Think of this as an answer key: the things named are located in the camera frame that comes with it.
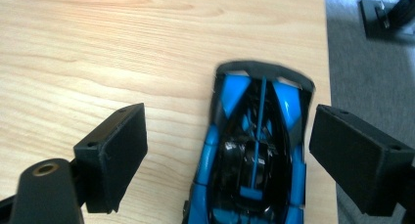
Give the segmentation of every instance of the wooden table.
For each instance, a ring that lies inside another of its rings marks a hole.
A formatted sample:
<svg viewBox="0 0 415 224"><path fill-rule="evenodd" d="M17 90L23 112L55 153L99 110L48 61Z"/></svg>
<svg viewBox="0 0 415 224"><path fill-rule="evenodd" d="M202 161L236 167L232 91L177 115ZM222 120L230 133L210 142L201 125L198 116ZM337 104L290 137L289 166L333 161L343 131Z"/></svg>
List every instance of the wooden table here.
<svg viewBox="0 0 415 224"><path fill-rule="evenodd" d="M324 0L0 0L0 200L116 109L145 103L149 153L119 213L180 223L218 64L254 59L312 78L330 104ZM306 156L306 223L336 223L335 184Z"/></svg>

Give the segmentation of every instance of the screw hole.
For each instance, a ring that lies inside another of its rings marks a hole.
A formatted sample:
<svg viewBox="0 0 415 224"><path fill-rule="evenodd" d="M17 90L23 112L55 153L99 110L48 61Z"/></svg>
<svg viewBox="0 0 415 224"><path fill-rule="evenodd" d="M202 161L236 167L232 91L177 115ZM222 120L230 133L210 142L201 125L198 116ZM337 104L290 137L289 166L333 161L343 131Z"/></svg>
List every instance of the screw hole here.
<svg viewBox="0 0 415 224"><path fill-rule="evenodd" d="M391 146L391 148L392 148L392 150L396 150L396 151L400 151L401 150L401 147L400 146L397 146L397 145L393 145L393 146Z"/></svg>
<svg viewBox="0 0 415 224"><path fill-rule="evenodd" d="M48 174L51 174L57 170L59 165L57 165L55 162L51 163L45 163L33 170L33 175L36 177L45 176Z"/></svg>
<svg viewBox="0 0 415 224"><path fill-rule="evenodd" d="M86 146L88 146L88 148L91 148L97 145L98 145L98 142L89 142Z"/></svg>

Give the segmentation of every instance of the car body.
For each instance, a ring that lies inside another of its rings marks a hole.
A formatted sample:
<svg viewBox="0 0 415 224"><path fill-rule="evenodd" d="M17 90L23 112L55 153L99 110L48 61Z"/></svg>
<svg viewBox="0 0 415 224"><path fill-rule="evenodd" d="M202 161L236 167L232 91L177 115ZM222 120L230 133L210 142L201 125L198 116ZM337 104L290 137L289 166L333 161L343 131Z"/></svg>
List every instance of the car body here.
<svg viewBox="0 0 415 224"><path fill-rule="evenodd" d="M310 79L284 67L219 66L183 223L303 222L303 137L313 92Z"/></svg>

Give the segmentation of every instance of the black stand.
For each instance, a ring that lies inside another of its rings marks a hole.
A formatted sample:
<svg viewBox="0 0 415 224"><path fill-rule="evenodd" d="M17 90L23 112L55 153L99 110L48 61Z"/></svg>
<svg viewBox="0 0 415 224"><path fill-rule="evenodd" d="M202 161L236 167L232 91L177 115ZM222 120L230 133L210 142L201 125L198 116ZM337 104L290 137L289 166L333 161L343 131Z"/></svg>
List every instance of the black stand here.
<svg viewBox="0 0 415 224"><path fill-rule="evenodd" d="M309 148L361 212L391 216L399 202L402 223L415 223L415 150L352 113L321 105Z"/></svg>
<svg viewBox="0 0 415 224"><path fill-rule="evenodd" d="M144 105L114 112L74 146L75 159L53 158L25 170L15 196L0 201L0 224L83 224L88 212L118 211L147 153Z"/></svg>
<svg viewBox="0 0 415 224"><path fill-rule="evenodd" d="M360 9L368 39L415 44L415 0L361 0Z"/></svg>

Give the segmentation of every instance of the toy car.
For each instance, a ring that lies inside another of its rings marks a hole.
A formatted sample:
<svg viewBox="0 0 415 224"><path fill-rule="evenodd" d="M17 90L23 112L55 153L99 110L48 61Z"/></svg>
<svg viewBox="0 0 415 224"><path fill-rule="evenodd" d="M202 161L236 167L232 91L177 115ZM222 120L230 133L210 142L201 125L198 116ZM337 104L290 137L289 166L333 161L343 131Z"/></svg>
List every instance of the toy car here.
<svg viewBox="0 0 415 224"><path fill-rule="evenodd" d="M240 61L216 71L209 127L183 223L302 223L303 135L314 84Z"/></svg>

